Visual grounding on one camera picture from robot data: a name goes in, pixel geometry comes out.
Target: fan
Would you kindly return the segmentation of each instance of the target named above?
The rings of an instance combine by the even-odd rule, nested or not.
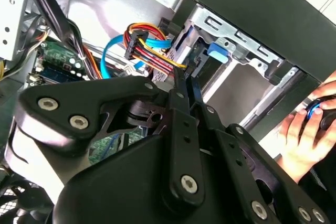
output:
[[[14,195],[5,195],[10,189]],[[53,204],[46,191],[17,174],[12,174],[2,183],[0,207],[16,201],[16,206],[0,215],[1,224],[44,224],[51,213]]]

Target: screw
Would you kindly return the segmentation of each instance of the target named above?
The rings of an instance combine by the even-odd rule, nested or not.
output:
[[[89,121],[81,115],[74,115],[72,118],[70,118],[70,124],[72,127],[79,130],[84,130],[89,127]]]
[[[41,31],[47,31],[48,30],[48,26],[46,26],[46,25],[39,25],[38,29],[40,29]]]
[[[182,95],[181,93],[176,93],[179,97],[184,98],[184,95]]]
[[[215,110],[213,108],[211,108],[210,106],[208,106],[207,109],[211,114],[215,113]]]
[[[189,175],[184,175],[181,178],[182,187],[190,194],[195,194],[197,192],[197,183],[193,177]]]
[[[254,213],[262,220],[266,220],[267,219],[267,212],[265,210],[265,208],[263,207],[263,205],[257,201],[253,201],[252,202],[252,209],[254,211]]]
[[[311,221],[310,215],[302,207],[299,207],[299,212],[306,221]]]
[[[325,223],[324,217],[317,210],[313,209],[313,214],[321,223]]]
[[[146,86],[147,88],[149,88],[149,89],[153,89],[153,86],[150,85],[149,83],[145,83],[145,86]]]
[[[47,111],[52,111],[58,108],[58,102],[52,98],[41,98],[37,102],[38,106]]]
[[[244,131],[240,127],[236,127],[236,130],[239,134],[243,135]]]

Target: computer mouse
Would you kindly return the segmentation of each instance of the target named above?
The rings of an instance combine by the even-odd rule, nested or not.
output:
[[[308,122],[308,120],[313,115],[314,110],[316,108],[319,108],[322,102],[332,100],[335,98],[336,98],[336,95],[329,95],[327,97],[317,98],[316,100],[312,101],[306,108],[308,113],[307,113],[307,118],[305,122]],[[320,129],[326,131],[335,119],[336,119],[336,109],[323,110],[323,117],[320,123]]]

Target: wire bundle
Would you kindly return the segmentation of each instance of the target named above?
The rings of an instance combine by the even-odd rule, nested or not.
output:
[[[0,60],[0,80],[4,77],[5,64],[3,60]]]
[[[123,34],[124,46],[127,48],[131,41],[131,34],[134,31],[141,30],[147,31],[149,34],[154,36],[155,39],[148,39],[146,42],[143,39],[139,39],[139,43],[135,46],[134,54],[132,55],[134,59],[144,62],[146,65],[150,66],[157,71],[168,75],[174,66],[179,68],[186,68],[185,65],[178,64],[164,55],[154,51],[151,47],[165,48],[167,40],[164,34],[154,25],[149,23],[136,23],[128,26],[127,30]]]
[[[102,79],[92,54],[84,47],[77,25],[69,20],[56,0],[34,0],[42,17],[60,41],[83,61],[89,79]]]
[[[32,53],[34,52],[34,50],[36,48],[38,48],[43,41],[45,41],[47,39],[49,35],[49,31],[46,31],[43,33],[43,35],[41,36],[41,38],[38,39],[38,41],[36,43],[34,43],[30,48],[27,48],[24,50],[24,55],[21,57],[20,61],[18,62],[17,65],[15,65],[14,67],[10,68],[8,71],[4,72],[2,77],[0,78],[0,81],[11,77],[13,75],[15,75],[16,73],[20,72],[23,67],[25,66],[25,64],[29,61],[30,56],[32,55]]]

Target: hand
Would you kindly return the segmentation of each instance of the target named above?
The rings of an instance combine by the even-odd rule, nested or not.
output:
[[[300,137],[306,116],[306,110],[301,110],[295,116],[289,115],[279,131],[279,139],[285,148],[278,164],[296,183],[314,164],[324,159],[336,143],[336,120],[326,132],[318,132],[323,116],[320,108],[314,111]]]
[[[320,87],[312,92],[309,98],[315,100],[333,94],[336,94],[336,71]],[[336,99],[322,102],[320,107],[324,110],[336,109]]]

